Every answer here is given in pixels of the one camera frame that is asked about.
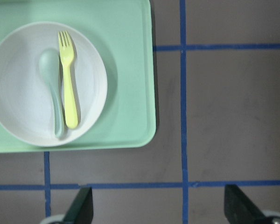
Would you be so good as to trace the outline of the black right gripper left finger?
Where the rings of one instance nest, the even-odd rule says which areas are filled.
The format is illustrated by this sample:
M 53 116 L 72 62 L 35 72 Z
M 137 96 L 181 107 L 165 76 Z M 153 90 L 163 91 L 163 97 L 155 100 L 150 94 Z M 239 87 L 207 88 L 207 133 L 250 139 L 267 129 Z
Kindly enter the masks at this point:
M 92 188 L 81 188 L 66 212 L 64 224 L 91 224 L 93 220 Z

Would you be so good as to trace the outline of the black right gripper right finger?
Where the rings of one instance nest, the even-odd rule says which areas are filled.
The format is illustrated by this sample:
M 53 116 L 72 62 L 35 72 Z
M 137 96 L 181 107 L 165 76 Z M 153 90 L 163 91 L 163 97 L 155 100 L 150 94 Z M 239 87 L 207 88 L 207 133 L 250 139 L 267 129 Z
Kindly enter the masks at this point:
M 224 214 L 230 224 L 260 224 L 266 220 L 263 212 L 235 184 L 225 185 Z

